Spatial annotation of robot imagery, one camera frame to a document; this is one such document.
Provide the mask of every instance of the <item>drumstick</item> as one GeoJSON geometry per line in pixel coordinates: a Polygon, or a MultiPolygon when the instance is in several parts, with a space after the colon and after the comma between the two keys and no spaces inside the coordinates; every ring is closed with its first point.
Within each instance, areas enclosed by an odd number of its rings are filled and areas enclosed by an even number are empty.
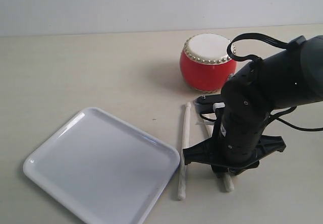
{"type": "MultiPolygon", "coordinates": [[[[205,127],[206,127],[206,130],[207,130],[207,133],[208,133],[208,136],[211,137],[212,136],[212,133],[213,133],[213,126],[210,126],[208,124],[205,124],[205,127]]],[[[224,187],[226,188],[226,191],[227,192],[231,192],[231,191],[234,191],[234,185],[233,185],[233,182],[232,182],[232,179],[231,179],[231,176],[229,173],[224,173],[223,174],[223,183],[224,183],[224,187]]]]}
{"type": "Polygon", "coordinates": [[[185,107],[184,123],[183,123],[183,137],[182,137],[182,150],[181,150],[181,166],[178,182],[177,197],[179,200],[186,198],[186,166],[184,164],[183,149],[188,148],[188,139],[190,135],[190,120],[191,120],[191,103],[188,102],[185,107]]]}

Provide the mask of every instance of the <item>red drum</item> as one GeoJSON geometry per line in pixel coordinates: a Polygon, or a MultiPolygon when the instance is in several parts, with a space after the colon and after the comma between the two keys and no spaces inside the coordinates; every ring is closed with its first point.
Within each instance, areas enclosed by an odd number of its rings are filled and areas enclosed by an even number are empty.
{"type": "Polygon", "coordinates": [[[221,90],[236,71],[237,62],[227,54],[230,40],[217,34],[199,34],[189,38],[180,57],[185,82],[203,92],[221,90]]]}

